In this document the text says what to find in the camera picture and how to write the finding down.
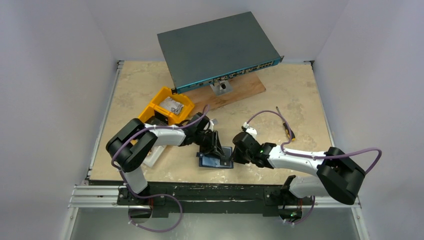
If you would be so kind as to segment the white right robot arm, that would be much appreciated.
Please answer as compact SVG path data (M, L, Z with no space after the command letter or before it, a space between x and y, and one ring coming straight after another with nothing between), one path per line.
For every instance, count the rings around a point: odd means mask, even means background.
M330 196L342 204L353 205L366 176L358 164L336 147L320 152L283 149L275 143L260 144L245 131L232 142L230 159L235 163L307 174L289 177L284 183L280 196L288 204L309 196Z

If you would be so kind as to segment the dark grey credit card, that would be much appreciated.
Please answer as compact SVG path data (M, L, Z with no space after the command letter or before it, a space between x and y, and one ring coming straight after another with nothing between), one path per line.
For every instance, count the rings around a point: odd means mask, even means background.
M223 146L222 147L224 156L221 158L221 164L224 166L229 166L231 164L231 155L232 155L232 147L230 146Z

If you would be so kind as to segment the navy blue card holder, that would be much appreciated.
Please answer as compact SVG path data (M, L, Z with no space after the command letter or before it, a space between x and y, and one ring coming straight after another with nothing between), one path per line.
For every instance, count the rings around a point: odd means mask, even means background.
M203 168L214 168L214 169L233 169L234 163L231 161L230 165L222 165L221 158L213 157L211 154L204 154L199 151L196 153L198 157L199 166Z

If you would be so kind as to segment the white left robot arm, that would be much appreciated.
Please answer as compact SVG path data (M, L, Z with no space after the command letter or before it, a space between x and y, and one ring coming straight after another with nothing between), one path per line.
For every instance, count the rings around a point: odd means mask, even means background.
M205 113L196 113L185 125L151 125L138 118L130 120L106 144L111 164L129 186L129 197L138 205L149 199L148 182L141 169L150 150L157 146L188 146L196 144L201 154L226 165L230 153L222 147L216 130L209 129Z

